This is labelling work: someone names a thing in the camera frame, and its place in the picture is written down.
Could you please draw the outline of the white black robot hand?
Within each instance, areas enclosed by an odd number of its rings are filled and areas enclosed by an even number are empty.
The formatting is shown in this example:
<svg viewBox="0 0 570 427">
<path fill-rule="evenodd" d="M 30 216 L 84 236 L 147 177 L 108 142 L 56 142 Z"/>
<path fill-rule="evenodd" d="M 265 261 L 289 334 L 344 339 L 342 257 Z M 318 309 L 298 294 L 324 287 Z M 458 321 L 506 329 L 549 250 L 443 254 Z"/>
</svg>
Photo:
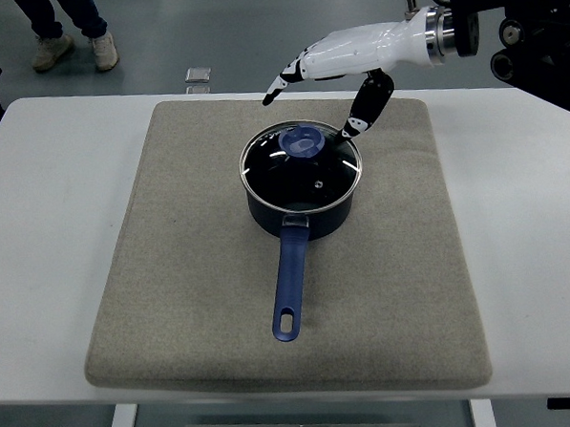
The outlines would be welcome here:
<svg viewBox="0 0 570 427">
<path fill-rule="evenodd" d="M 263 105 L 271 102 L 290 84 L 304 80 L 332 80 L 365 74 L 336 143 L 367 131 L 386 107 L 394 89 L 388 72 L 398 63 L 428 67 L 426 23 L 430 9 L 419 10 L 402 22 L 374 23 L 331 32 L 306 47 L 289 62 L 270 84 Z"/>
</svg>

